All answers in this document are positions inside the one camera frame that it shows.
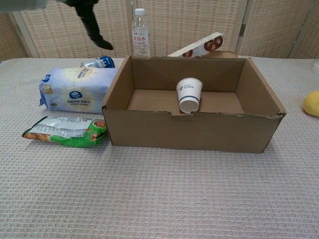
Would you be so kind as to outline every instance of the table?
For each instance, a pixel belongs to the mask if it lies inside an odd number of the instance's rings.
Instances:
[[[319,238],[319,119],[302,111],[315,60],[253,58],[288,112],[262,154],[22,138],[46,115],[92,117],[38,106],[52,67],[85,60],[0,64],[0,238]]]

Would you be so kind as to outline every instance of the yellow fruit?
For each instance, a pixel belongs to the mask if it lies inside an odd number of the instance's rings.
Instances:
[[[319,117],[319,91],[307,95],[304,100],[304,110],[310,115]]]

